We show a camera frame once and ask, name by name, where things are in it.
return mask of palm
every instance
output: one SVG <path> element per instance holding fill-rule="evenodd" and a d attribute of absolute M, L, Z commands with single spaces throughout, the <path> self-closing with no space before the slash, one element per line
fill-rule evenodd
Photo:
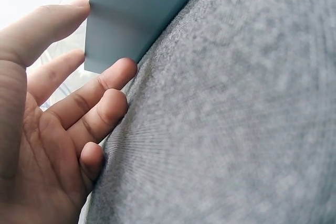
<path fill-rule="evenodd" d="M 48 213 L 46 217 L 51 212 L 62 213 L 62 220 L 57 220 L 58 223 L 75 223 L 91 191 L 91 181 L 83 177 L 74 144 L 59 120 L 44 113 L 30 94 L 27 95 L 26 108 L 17 200 L 29 200 L 36 218 L 43 209 L 42 212 Z"/>
<path fill-rule="evenodd" d="M 119 90 L 137 71 L 128 59 L 45 112 L 39 106 L 82 64 L 83 52 L 71 51 L 26 78 L 25 68 L 88 13 L 88 4 L 43 8 L 0 32 L 1 220 L 76 223 L 102 167 L 98 143 L 127 111 Z"/>

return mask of knuckle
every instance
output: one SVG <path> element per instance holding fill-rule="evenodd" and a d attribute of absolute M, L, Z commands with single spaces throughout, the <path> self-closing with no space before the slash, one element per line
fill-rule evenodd
<path fill-rule="evenodd" d="M 91 109 L 89 102 L 82 95 L 73 93 L 73 100 L 81 111 L 86 113 Z"/>
<path fill-rule="evenodd" d="M 50 13 L 50 12 L 54 12 L 55 10 L 56 10 L 55 5 L 43 5 L 43 6 L 39 6 L 36 9 L 37 12 L 41 12 L 41 13 Z"/>
<path fill-rule="evenodd" d="M 96 79 L 97 80 L 97 84 L 99 85 L 99 87 L 103 90 L 108 90 L 109 89 L 109 85 L 107 84 L 107 82 L 101 78 L 100 76 Z"/>

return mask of gray sweater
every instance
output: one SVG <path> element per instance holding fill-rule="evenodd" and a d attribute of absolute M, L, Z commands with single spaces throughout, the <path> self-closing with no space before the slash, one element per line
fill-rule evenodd
<path fill-rule="evenodd" d="M 191 0 L 126 91 L 88 223 L 336 223 L 336 0 Z"/>

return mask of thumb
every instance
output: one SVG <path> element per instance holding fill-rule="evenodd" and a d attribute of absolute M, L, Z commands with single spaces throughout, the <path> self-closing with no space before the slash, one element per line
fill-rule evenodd
<path fill-rule="evenodd" d="M 89 2 L 40 7 L 0 30 L 0 188 L 16 175 L 27 95 L 26 67 L 86 19 Z"/>
<path fill-rule="evenodd" d="M 103 150 L 98 144 L 89 142 L 84 146 L 79 163 L 88 194 L 92 191 L 93 185 L 101 172 L 103 160 Z"/>

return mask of gray fabric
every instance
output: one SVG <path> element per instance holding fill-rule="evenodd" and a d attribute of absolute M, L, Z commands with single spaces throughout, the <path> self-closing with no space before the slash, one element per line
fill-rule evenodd
<path fill-rule="evenodd" d="M 336 223 L 336 0 L 191 0 L 141 65 L 88 223 Z"/>

